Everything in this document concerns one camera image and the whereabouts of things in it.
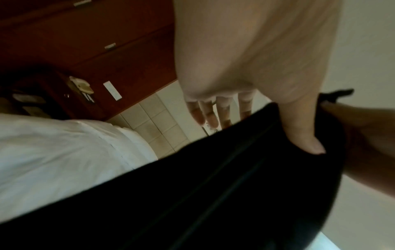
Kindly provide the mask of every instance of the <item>brown wooden furniture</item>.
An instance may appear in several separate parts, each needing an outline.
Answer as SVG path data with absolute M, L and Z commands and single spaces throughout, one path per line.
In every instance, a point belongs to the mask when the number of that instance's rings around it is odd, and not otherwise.
M 75 7 L 76 2 L 0 0 L 0 75 L 17 81 L 21 72 L 37 69 L 42 76 L 43 68 L 51 69 L 46 71 L 51 72 L 50 82 L 44 85 L 54 100 L 71 118 L 98 120 L 176 79 L 171 0 L 92 0 Z M 105 48 L 111 44 L 115 47 Z M 62 77 L 54 80 L 55 71 Z M 94 108 L 81 113 L 80 96 L 63 98 L 75 95 L 67 85 L 68 75 L 89 82 Z M 105 89 L 107 81 L 122 99 L 115 101 Z

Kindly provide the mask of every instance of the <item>hand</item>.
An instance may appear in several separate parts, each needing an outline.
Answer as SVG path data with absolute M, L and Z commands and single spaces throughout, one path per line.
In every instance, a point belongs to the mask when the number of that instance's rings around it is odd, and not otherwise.
M 248 117 L 258 90 L 279 104 L 292 143 L 325 153 L 314 116 L 340 1 L 174 0 L 174 12 L 177 75 L 197 123 L 230 126 L 235 94 L 241 119 Z
M 345 128 L 348 151 L 345 173 L 395 197 L 395 110 L 329 102 L 321 107 Z

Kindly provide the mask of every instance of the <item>white sheet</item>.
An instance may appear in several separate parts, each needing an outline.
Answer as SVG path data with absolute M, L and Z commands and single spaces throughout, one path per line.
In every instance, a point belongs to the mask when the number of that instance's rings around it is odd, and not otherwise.
M 0 222 L 157 159 L 136 132 L 105 122 L 0 114 Z

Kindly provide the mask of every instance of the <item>black cloth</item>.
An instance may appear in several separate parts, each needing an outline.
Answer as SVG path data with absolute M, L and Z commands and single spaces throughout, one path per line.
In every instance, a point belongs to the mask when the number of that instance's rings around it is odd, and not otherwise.
M 326 154 L 298 149 L 268 104 L 165 159 L 3 223 L 2 248 L 302 250 L 332 207 L 345 155 L 341 124 L 320 108 L 316 136 Z

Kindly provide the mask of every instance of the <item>drawer handle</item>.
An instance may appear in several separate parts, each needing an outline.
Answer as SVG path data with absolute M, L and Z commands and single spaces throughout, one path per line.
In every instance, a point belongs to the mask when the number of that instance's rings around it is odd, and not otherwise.
M 110 45 L 107 45 L 107 46 L 105 46 L 104 48 L 105 48 L 106 50 L 110 50 L 110 49 L 113 49 L 115 46 L 116 46 L 116 43 L 111 43 Z
M 90 2 L 92 2 L 92 0 L 83 0 L 83 1 L 75 2 L 74 3 L 74 7 L 85 5 L 85 4 L 90 3 Z

